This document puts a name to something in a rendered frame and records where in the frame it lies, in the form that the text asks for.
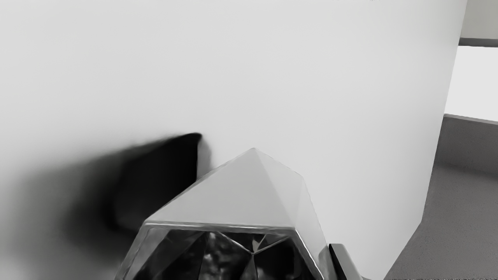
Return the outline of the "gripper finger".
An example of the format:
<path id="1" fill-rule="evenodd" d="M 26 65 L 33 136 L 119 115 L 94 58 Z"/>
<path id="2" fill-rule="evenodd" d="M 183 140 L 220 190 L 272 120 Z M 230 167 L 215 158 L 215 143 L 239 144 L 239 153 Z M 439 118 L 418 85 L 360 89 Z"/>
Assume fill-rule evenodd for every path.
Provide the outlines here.
<path id="1" fill-rule="evenodd" d="M 330 243 L 329 252 L 338 280 L 363 280 L 350 254 L 342 243 Z"/>

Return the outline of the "teal faceted mug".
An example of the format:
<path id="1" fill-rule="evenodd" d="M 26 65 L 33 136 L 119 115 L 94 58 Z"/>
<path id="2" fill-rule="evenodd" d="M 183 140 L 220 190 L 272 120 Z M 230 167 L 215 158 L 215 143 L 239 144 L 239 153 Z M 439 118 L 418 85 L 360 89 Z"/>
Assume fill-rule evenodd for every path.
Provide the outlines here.
<path id="1" fill-rule="evenodd" d="M 337 280 L 304 178 L 252 148 L 140 227 L 114 280 Z"/>

